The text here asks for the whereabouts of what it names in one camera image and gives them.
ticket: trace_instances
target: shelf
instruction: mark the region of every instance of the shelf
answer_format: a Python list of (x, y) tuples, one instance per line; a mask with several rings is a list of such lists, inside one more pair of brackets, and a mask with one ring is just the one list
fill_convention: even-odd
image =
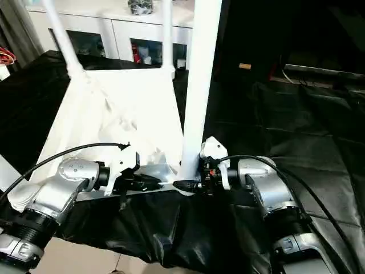
[[(127, 0), (55, 0), (60, 14), (79, 15), (162, 25), (162, 0), (154, 0), (154, 11), (148, 15), (132, 15)], [(42, 4), (27, 5), (28, 11), (45, 12)], [(172, 25), (176, 27), (193, 27), (194, 0), (173, 1)]]

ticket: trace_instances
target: white vertical pole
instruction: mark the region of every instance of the white vertical pole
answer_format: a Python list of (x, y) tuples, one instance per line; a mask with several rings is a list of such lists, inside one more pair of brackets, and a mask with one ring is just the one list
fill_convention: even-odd
[(82, 65), (75, 54), (70, 37), (62, 26), (61, 19), (56, 11), (53, 0), (43, 0), (43, 5), (46, 8), (48, 18), (50, 19), (53, 27), (53, 32), (66, 61), (68, 75), (72, 78), (75, 75), (83, 73), (84, 70)]
[(163, 0), (164, 40), (162, 48), (162, 68), (171, 72), (175, 78), (175, 67), (172, 62), (172, 0)]
[(196, 0), (179, 179), (194, 179), (204, 131), (222, 0)]

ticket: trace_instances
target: black cloth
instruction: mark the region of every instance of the black cloth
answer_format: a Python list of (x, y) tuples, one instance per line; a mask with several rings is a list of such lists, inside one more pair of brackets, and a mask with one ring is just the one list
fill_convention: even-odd
[[(87, 70), (143, 66), (79, 57)], [(60, 54), (48, 52), (0, 83), (0, 154), (20, 172), (37, 160), (69, 78)], [(175, 93), (183, 123), (187, 74)], [(215, 136), (229, 155), (269, 156), (304, 179), (365, 254), (365, 96), (284, 83), (212, 81), (205, 137)], [(290, 181), (314, 223), (346, 264), (343, 242), (310, 195)], [(77, 203), (58, 236), (75, 243), (137, 256), (165, 267), (203, 273), (270, 273), (267, 228), (243, 191), (216, 197), (158, 192)]]

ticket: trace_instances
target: tile floor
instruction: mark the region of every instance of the tile floor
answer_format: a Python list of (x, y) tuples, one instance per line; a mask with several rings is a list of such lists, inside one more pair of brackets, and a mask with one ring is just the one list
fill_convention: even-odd
[(165, 269), (160, 264), (119, 255), (112, 251), (69, 243), (53, 238), (32, 274), (109, 274), (113, 270), (125, 274), (198, 274), (182, 268)]

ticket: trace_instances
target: black fabric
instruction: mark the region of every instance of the black fabric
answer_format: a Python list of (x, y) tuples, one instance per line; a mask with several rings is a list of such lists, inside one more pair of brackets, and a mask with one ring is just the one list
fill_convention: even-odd
[[(80, 61), (86, 69), (143, 67), (92, 57)], [(182, 123), (186, 80), (186, 74), (178, 74), (174, 82)], [(37, 160), (68, 81), (60, 55), (48, 52), (0, 83), (0, 154), (20, 172)], [(229, 155), (269, 156), (304, 179), (340, 222), (362, 259), (364, 120), (365, 96), (359, 92), (213, 80), (204, 135), (215, 136)], [(323, 212), (300, 185), (290, 183), (319, 232), (353, 268)], [(260, 212), (243, 191), (216, 197), (185, 197), (178, 192), (131, 196), (121, 212), (119, 198), (81, 202), (58, 236), (203, 273), (264, 274), (270, 273), (273, 263)]]

